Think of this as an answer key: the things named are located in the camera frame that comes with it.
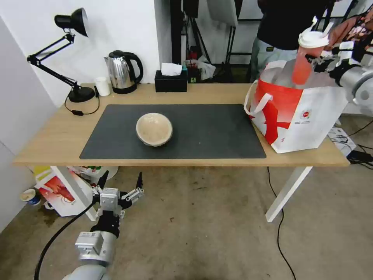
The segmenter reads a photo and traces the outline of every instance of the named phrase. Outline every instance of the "beige bowl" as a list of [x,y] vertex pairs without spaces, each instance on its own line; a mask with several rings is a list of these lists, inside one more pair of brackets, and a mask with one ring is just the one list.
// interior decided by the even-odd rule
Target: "beige bowl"
[[158,147],[165,144],[172,135],[170,120],[158,113],[148,113],[138,119],[136,133],[144,144]]

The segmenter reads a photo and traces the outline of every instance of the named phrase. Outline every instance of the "electric kettle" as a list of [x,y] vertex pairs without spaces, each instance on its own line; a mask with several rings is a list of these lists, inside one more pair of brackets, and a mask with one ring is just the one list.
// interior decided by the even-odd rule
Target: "electric kettle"
[[[109,56],[104,57],[112,82],[113,91],[119,94],[133,92],[137,84],[143,78],[143,65],[137,55],[131,52],[113,51]],[[135,76],[131,60],[136,61],[140,75]]]

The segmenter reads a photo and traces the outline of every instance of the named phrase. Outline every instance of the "white table leg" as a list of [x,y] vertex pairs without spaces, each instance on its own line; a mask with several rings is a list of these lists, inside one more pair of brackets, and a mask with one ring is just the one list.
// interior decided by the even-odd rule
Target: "white table leg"
[[300,183],[304,180],[307,174],[311,171],[312,166],[307,167],[297,167],[291,174],[290,178],[285,183],[280,193],[277,195],[275,201],[272,203],[271,207],[268,209],[265,217],[268,222],[272,222],[277,214],[284,207],[286,202],[289,200],[291,195],[299,187]]
[[[92,200],[88,199],[66,166],[51,166],[51,169],[56,173],[61,182],[64,183],[72,196],[76,200],[81,201],[85,208],[91,204]],[[96,210],[93,207],[91,207],[86,214],[91,221],[96,221]]]

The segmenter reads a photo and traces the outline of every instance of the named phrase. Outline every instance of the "kettle lid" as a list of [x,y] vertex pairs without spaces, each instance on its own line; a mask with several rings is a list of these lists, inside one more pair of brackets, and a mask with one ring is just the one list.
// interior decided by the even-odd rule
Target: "kettle lid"
[[124,52],[120,50],[112,51],[111,53],[109,53],[110,58],[119,58],[123,56],[124,56]]

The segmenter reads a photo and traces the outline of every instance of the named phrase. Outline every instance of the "person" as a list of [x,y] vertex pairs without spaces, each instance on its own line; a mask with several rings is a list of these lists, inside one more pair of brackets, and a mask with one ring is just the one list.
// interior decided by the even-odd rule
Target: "person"
[[366,51],[372,47],[373,41],[373,4],[366,12],[351,17],[336,26],[329,34],[329,45],[325,50],[330,51],[333,45],[354,41],[352,58],[361,62]]
[[268,62],[296,58],[299,34],[322,17],[330,1],[258,0],[263,13],[251,52],[250,82],[259,78]]

